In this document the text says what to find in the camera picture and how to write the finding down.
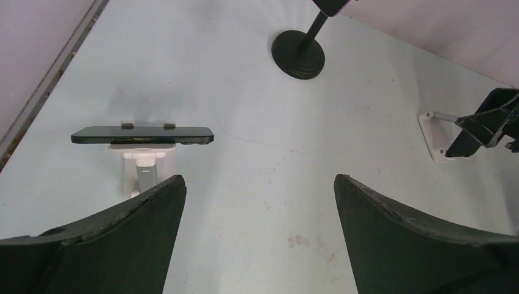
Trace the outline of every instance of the white table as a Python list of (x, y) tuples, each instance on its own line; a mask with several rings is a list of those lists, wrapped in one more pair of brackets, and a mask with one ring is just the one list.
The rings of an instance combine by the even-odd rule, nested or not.
[(443, 219), (512, 233), (517, 156), (481, 149), (436, 164), (416, 119), (473, 113), (502, 84), (343, 16), (318, 35), (322, 74), (295, 80), (270, 44), (317, 13), (308, 0), (111, 0), (0, 175), (0, 238), (124, 201), (122, 158), (70, 135), (128, 120), (215, 133), (176, 150), (188, 194), (165, 293), (356, 293), (338, 173)]

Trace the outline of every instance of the smartphone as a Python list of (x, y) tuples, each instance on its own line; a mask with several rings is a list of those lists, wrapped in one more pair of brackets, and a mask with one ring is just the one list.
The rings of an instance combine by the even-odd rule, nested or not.
[(209, 144), (214, 134), (207, 127), (86, 127), (71, 136), (76, 144)]
[(350, 0), (313, 0), (327, 17), (336, 16)]

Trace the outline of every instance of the pink wall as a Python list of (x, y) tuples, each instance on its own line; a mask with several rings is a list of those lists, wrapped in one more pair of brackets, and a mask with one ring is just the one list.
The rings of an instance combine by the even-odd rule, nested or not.
[(360, 0), (350, 2), (343, 13), (519, 87), (517, 0)]
[(0, 1), (0, 140), (93, 2)]

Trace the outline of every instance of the black mount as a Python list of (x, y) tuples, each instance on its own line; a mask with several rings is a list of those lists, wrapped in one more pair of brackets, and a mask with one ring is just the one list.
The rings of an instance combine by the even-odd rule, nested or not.
[(286, 31), (272, 44), (272, 57), (276, 64), (291, 77), (309, 80), (317, 77), (324, 68), (324, 51), (315, 40), (328, 17), (321, 11), (308, 30)]

